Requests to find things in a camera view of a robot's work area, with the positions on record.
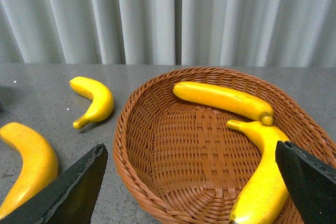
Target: speckled granite surface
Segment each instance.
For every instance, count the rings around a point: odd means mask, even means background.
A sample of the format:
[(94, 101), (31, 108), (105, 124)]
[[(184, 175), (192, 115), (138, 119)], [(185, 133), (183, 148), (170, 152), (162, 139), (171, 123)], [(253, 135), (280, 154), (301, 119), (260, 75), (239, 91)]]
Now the speckled granite surface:
[[(159, 223), (139, 207), (119, 178), (112, 146), (117, 118), (129, 95), (153, 77), (181, 66), (125, 65), (0, 65), (0, 127), (9, 122), (25, 124), (42, 134), (54, 147), (60, 172), (96, 144), (104, 143), (109, 161), (92, 223)], [(289, 94), (336, 140), (335, 68), (232, 67), (264, 79)], [(75, 130), (90, 101), (75, 94), (69, 80), (87, 76), (101, 81), (115, 98), (113, 115), (100, 124)], [(20, 155), (0, 141), (0, 202), (12, 187), (22, 166)]]

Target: yellow banana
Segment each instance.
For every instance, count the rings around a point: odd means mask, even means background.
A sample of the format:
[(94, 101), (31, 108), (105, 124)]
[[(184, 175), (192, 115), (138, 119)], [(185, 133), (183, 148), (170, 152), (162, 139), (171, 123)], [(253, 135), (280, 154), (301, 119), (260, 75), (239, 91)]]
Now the yellow banana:
[(74, 128), (81, 129), (89, 123), (101, 122), (112, 113), (113, 95), (101, 82), (78, 76), (70, 80), (70, 86), (74, 92), (92, 101), (86, 113), (74, 121)]
[(212, 84), (182, 81), (173, 93), (186, 101), (216, 107), (245, 116), (264, 125), (272, 125), (273, 109), (266, 101), (235, 89)]
[(243, 132), (259, 149), (261, 161), (252, 177), (240, 192), (230, 213), (230, 224), (271, 224), (279, 215), (288, 191), (275, 162), (278, 141), (287, 136), (275, 126), (261, 122), (229, 120), (229, 129)]
[(0, 219), (50, 184), (58, 173), (58, 160), (52, 146), (39, 133), (19, 123), (0, 129), (0, 138), (21, 154), (21, 173), (0, 207)]

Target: curtain fold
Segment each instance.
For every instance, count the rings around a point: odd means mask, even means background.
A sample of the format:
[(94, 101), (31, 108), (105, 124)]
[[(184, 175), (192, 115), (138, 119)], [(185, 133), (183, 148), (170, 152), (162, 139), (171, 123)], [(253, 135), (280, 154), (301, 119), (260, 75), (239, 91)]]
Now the curtain fold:
[(0, 63), (336, 67), (336, 0), (0, 0)]

